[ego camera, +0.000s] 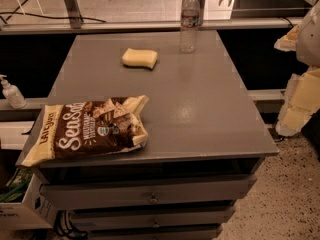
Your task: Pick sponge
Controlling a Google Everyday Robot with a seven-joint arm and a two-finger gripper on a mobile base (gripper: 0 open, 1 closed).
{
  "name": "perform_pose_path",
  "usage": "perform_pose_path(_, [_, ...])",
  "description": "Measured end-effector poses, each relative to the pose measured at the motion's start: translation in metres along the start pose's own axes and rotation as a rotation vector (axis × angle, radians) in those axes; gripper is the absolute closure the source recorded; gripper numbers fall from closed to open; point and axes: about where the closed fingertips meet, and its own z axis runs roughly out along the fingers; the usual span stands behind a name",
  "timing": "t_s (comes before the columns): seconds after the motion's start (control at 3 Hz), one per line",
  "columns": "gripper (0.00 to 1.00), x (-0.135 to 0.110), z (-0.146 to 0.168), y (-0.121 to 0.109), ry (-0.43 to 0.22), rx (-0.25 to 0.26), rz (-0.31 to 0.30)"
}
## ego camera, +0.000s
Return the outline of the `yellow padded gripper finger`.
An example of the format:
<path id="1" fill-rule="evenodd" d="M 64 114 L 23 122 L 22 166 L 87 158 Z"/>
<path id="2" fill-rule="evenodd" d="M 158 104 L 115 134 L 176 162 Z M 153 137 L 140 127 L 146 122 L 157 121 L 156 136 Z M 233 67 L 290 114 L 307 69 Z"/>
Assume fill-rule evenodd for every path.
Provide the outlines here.
<path id="1" fill-rule="evenodd" d="M 295 51 L 299 25 L 294 26 L 287 34 L 278 39 L 274 48 L 280 51 Z"/>
<path id="2" fill-rule="evenodd" d="M 299 133 L 320 109 L 320 68 L 309 67 L 302 75 L 293 74 L 288 81 L 276 132 L 289 137 Z"/>

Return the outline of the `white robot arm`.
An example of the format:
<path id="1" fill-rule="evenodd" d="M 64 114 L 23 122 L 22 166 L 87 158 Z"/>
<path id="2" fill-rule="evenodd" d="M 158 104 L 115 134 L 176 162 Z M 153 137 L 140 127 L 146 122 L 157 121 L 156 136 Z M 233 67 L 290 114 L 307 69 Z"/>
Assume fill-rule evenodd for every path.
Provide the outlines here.
<path id="1" fill-rule="evenodd" d="M 274 48 L 295 51 L 297 60 L 308 66 L 302 75 L 291 76 L 278 115 L 276 132 L 289 137 L 300 132 L 320 109 L 320 1 Z"/>

